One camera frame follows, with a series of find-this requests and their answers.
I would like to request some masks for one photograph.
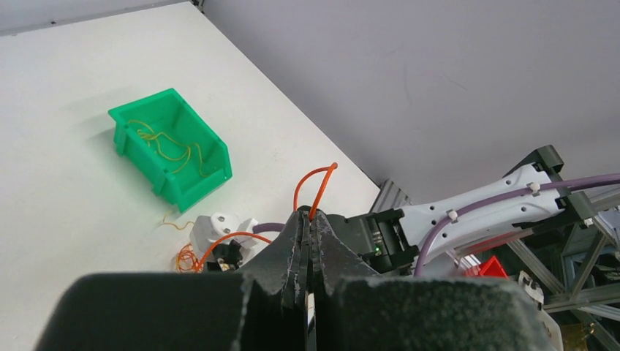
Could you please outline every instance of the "yellow string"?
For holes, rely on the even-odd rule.
[[[168,218],[168,215],[171,214],[172,211],[168,211],[166,212],[166,214],[164,215],[164,219],[162,219],[162,223],[163,224],[167,224],[167,225],[172,225],[174,228],[176,228],[176,230],[183,230],[185,229],[188,225],[194,225],[194,222],[192,221],[188,221],[183,227],[179,227],[178,225],[172,223],[172,222],[166,222],[166,218]]]
[[[182,159],[185,159],[185,162],[183,162],[183,164],[177,168],[176,170],[173,171],[173,173],[178,173],[181,170],[183,170],[185,168],[185,166],[187,166],[189,160],[192,158],[192,147],[179,143],[178,141],[172,139],[168,134],[166,134],[165,132],[159,132],[159,133],[155,133],[155,131],[153,130],[153,128],[151,128],[151,126],[149,126],[147,123],[142,122],[142,121],[138,121],[137,119],[132,119],[127,121],[128,124],[130,123],[137,123],[137,124],[141,124],[143,126],[145,126],[146,128],[148,128],[148,130],[150,131],[150,133],[147,132],[143,132],[141,129],[138,129],[136,132],[138,134],[138,136],[146,141],[146,145],[150,148],[151,147],[151,141],[154,141],[155,144],[157,144],[157,152],[159,153],[159,155],[165,159],[167,159],[168,161],[172,161],[172,162],[176,162],[176,161],[181,161]],[[175,143],[178,146],[181,146],[183,148],[185,148],[185,152],[183,152],[183,154],[180,157],[170,157],[166,154],[164,154],[164,152],[162,151],[162,144],[159,142],[159,137],[165,137],[168,140],[170,140],[171,142]],[[198,149],[198,172],[200,173],[200,175],[204,178],[209,177],[211,174],[204,174],[203,173],[203,153],[202,150],[200,149],[200,145],[198,145],[198,143],[193,143],[193,146],[196,146],[196,148]]]

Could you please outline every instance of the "cable clip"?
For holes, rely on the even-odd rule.
[[[540,191],[540,184],[533,181],[530,184],[527,184],[527,187],[532,190],[532,195],[538,196],[538,192]]]
[[[447,216],[450,217],[450,219],[452,219],[452,223],[456,222],[456,219],[458,218],[458,214],[454,210],[448,212]]]

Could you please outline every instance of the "white table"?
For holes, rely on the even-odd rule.
[[[189,241],[160,225],[172,206],[115,153],[111,107],[173,87],[228,144],[233,178],[177,223],[215,211],[284,222],[298,180],[331,162],[324,211],[364,213],[378,192],[190,3],[0,37],[0,86],[3,350],[32,348],[79,276],[169,271]]]

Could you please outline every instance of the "green container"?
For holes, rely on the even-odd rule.
[[[129,157],[151,181],[153,192],[177,204],[180,212],[233,176],[228,147],[176,90],[162,91],[108,113],[116,121],[116,151]],[[184,153],[189,154],[189,160],[182,157]]]

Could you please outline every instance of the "wall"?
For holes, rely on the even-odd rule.
[[[493,181],[546,143],[565,178],[620,171],[618,0],[207,0],[205,13],[415,202]]]
[[[42,25],[52,21],[129,10],[162,0],[1,0],[0,32],[22,27]]]

